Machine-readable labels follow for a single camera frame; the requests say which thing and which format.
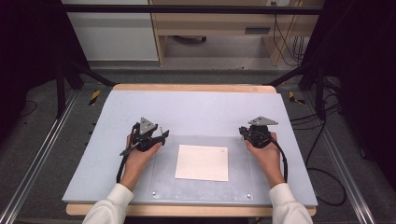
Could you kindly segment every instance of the floor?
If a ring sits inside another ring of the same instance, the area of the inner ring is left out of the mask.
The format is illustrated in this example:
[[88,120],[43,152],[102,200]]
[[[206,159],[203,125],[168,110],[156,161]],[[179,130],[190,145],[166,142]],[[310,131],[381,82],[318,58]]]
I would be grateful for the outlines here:
[[[268,54],[263,50],[259,37],[216,37],[209,36],[205,43],[194,39],[180,37],[170,38],[166,52],[165,64],[152,63],[94,64],[96,71],[116,82],[124,83],[220,83],[220,84],[263,84],[286,74],[293,66],[284,63],[278,67],[270,64]],[[24,198],[19,208],[17,220],[20,223],[80,223],[82,217],[70,217],[65,212],[66,204],[62,196],[70,181],[79,159],[84,153],[90,132],[94,129],[101,107],[110,88],[95,83],[83,76],[86,87],[78,92],[77,100],[64,124],[52,151],[41,167],[35,183]],[[300,92],[296,88],[299,78],[293,78],[279,86],[285,107],[291,119],[311,115],[309,102],[312,91]],[[88,105],[92,92],[101,89],[95,106]],[[290,100],[290,91],[297,100]],[[326,106],[337,104],[337,98],[325,91],[329,97]],[[45,141],[56,115],[56,89],[53,81],[32,89],[16,122],[0,150],[0,210],[5,210],[14,192],[22,182],[35,155]],[[306,158],[318,136],[319,127],[316,119],[302,119],[304,124],[294,121],[295,135],[303,158]],[[396,223],[396,193],[375,161],[361,157],[358,143],[353,137],[342,110],[335,107],[329,111],[325,129],[330,133],[337,151],[343,158],[351,173],[362,198],[367,203],[374,221],[361,220],[353,206],[353,197],[348,195],[345,203],[331,206],[319,201],[315,223]],[[332,160],[328,139],[321,136],[309,160],[309,167],[320,168],[340,178]],[[311,170],[308,172],[318,196],[326,202],[338,203],[342,200],[342,188],[328,175]],[[270,223],[265,218],[262,223]]]

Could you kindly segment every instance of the person's right hand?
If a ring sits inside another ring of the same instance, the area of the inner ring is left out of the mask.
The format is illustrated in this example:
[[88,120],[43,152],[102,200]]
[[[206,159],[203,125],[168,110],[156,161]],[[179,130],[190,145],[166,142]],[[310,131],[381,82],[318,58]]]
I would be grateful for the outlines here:
[[[276,140],[276,133],[271,133]],[[274,143],[270,143],[264,148],[256,148],[248,140],[245,140],[247,150],[254,155],[260,167],[267,177],[270,188],[285,183],[285,179],[280,172],[280,151]]]

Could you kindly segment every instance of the desk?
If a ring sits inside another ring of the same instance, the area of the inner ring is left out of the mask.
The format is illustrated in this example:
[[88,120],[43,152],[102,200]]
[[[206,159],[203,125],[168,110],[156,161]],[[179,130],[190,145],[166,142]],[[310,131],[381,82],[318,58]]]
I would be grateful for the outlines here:
[[[201,6],[269,6],[267,0],[149,0],[151,5],[201,5]],[[321,7],[324,0],[289,0],[288,7]],[[260,35],[273,65],[278,65],[286,49],[279,31],[275,32],[274,15],[233,14],[151,14],[160,64],[163,64],[166,38],[169,35]],[[286,42],[292,36],[311,36],[318,16],[278,15],[278,28]]]
[[[276,93],[267,86],[224,86],[224,85],[117,85],[113,91],[220,91],[220,92],[260,92]],[[92,203],[69,203],[66,212],[69,215],[86,215]],[[311,216],[316,213],[315,206],[309,206]],[[134,204],[129,205],[127,216],[141,217],[269,217],[271,206],[258,205],[195,205],[195,204]]]

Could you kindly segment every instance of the white sleeve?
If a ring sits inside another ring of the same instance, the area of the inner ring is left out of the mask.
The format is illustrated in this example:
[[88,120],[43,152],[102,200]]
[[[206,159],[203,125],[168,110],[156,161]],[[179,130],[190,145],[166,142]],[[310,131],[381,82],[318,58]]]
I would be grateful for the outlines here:
[[270,199],[274,207],[273,223],[311,223],[306,208],[297,202],[288,184],[278,184],[270,190]]
[[82,223],[119,224],[125,220],[125,208],[134,194],[121,184],[116,184],[107,198],[98,201],[85,216]]

